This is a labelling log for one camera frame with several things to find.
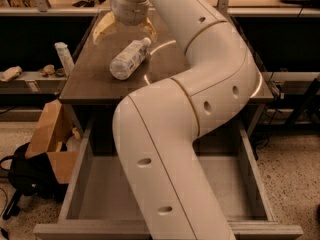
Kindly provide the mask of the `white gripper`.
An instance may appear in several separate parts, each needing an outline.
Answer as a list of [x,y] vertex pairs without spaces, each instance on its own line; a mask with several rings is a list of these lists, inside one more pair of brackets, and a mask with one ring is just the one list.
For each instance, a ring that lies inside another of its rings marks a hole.
[[144,34],[153,42],[157,41],[157,32],[150,19],[147,18],[148,0],[112,0],[111,8],[114,14],[108,12],[94,28],[93,42],[95,44],[117,31],[116,19],[128,26],[139,25]]

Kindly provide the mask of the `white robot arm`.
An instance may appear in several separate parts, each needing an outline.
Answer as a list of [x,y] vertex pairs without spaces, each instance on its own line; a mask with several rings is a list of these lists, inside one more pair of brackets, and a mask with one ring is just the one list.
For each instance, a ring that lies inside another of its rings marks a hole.
[[112,0],[96,27],[137,25],[153,5],[191,67],[126,96],[113,116],[116,150],[154,240],[236,240],[195,155],[195,139],[247,104],[260,80],[232,23],[205,0]]

